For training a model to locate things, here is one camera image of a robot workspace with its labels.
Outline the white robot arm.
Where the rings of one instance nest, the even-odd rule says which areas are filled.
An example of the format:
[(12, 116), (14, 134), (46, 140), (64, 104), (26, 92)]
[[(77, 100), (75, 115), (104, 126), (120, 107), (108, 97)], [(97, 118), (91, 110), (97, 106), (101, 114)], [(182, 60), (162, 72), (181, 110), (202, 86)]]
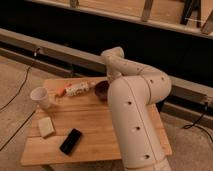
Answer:
[(108, 105), (125, 171), (171, 171), (147, 106), (171, 91), (169, 76), (124, 58), (121, 47), (101, 53), (107, 67)]

